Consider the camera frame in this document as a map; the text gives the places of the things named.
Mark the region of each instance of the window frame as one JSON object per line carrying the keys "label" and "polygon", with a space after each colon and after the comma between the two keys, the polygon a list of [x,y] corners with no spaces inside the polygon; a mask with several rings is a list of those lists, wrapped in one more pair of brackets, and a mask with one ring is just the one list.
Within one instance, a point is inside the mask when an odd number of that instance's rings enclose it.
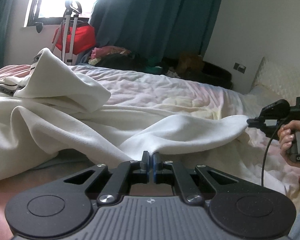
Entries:
{"label": "window frame", "polygon": [[[36,23],[42,23],[43,25],[60,25],[62,23],[62,17],[48,17],[48,18],[39,18],[40,6],[42,0],[32,0],[30,6],[30,12],[28,17],[27,26],[36,26]],[[88,22],[89,18],[79,17],[80,21]]]}

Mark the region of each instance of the black handle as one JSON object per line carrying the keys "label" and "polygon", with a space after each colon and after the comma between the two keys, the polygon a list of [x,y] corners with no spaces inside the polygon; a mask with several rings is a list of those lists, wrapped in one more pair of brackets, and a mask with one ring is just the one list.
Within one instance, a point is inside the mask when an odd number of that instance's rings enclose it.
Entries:
{"label": "black handle", "polygon": [[300,163],[300,131],[294,133],[294,140],[290,149],[287,150],[289,160],[294,163]]}

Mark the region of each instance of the black stripe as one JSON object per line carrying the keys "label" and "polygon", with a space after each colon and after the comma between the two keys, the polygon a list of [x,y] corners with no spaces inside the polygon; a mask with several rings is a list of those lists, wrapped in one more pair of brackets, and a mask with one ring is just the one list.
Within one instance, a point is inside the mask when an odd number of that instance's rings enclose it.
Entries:
{"label": "black stripe", "polygon": [[38,54],[37,56],[35,56],[34,59],[33,59],[32,64],[38,62],[39,59],[40,59],[40,57],[41,57],[41,55],[42,55],[42,53],[40,53],[40,54]]}
{"label": "black stripe", "polygon": [[8,85],[8,84],[5,84],[5,83],[0,83],[0,85],[5,85],[5,86],[8,86],[8,87],[14,87],[14,86],[17,86],[17,84],[15,84],[15,85]]}
{"label": "black stripe", "polygon": [[1,93],[4,93],[4,94],[7,94],[7,95],[9,95],[9,96],[13,96],[14,93],[15,93],[17,90],[20,90],[20,89],[23,89],[23,88],[24,88],[24,87],[18,85],[18,87],[17,87],[16,89],[10,90],[10,89],[7,89],[7,88],[5,88],[5,87],[3,87],[3,86],[0,86],[0,92],[1,92]]}

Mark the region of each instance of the red bag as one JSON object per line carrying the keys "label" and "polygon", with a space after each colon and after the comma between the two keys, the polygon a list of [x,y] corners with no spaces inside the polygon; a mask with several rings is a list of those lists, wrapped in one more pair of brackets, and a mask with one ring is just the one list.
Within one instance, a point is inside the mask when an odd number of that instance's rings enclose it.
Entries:
{"label": "red bag", "polygon": [[[72,25],[73,25],[73,21],[71,21],[69,24],[69,31],[68,31],[67,43],[66,43],[66,53],[69,53],[70,51]],[[63,40],[64,30],[65,30],[65,26],[63,25],[61,34],[56,44],[56,47],[60,51],[62,51],[62,40]],[[58,33],[58,29],[54,34],[52,43],[54,43],[57,33]],[[86,49],[93,47],[95,44],[96,44],[96,39],[95,39],[94,27],[92,27],[87,22],[78,23],[74,35],[73,54],[78,55],[80,52],[83,52]]]}

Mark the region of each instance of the hand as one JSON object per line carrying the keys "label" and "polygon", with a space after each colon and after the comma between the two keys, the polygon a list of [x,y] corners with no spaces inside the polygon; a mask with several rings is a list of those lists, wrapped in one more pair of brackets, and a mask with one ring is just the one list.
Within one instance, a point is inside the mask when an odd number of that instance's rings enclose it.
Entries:
{"label": "hand", "polygon": [[300,163],[293,163],[290,161],[287,154],[287,150],[291,147],[292,141],[294,140],[295,135],[291,134],[291,131],[293,130],[300,131],[300,121],[291,121],[290,123],[281,127],[278,131],[281,155],[290,166],[300,168]]}

